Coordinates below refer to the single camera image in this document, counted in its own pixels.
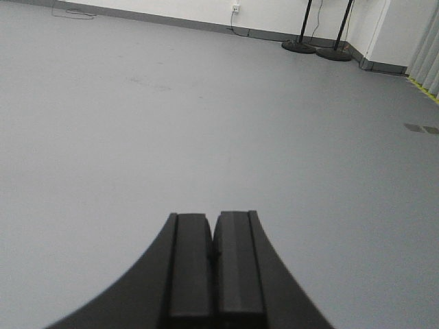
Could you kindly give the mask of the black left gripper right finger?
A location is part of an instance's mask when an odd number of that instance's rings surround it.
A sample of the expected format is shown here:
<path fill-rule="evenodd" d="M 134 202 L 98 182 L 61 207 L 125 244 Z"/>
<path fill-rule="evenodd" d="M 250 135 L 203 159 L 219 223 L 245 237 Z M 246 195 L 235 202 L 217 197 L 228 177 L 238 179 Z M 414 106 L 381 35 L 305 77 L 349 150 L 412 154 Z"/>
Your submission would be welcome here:
<path fill-rule="evenodd" d="M 221 212 L 213 243 L 218 328 L 332 328 L 277 254 L 256 211 Z"/>

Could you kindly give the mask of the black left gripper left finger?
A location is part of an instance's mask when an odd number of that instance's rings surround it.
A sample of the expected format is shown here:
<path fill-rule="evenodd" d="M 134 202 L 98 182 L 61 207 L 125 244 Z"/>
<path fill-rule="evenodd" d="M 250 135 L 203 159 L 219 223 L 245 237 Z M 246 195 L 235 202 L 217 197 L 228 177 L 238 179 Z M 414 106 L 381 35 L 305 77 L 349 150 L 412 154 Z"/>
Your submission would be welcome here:
<path fill-rule="evenodd" d="M 209 328 L 212 238 L 203 214 L 170 214 L 120 279 L 52 328 Z"/>

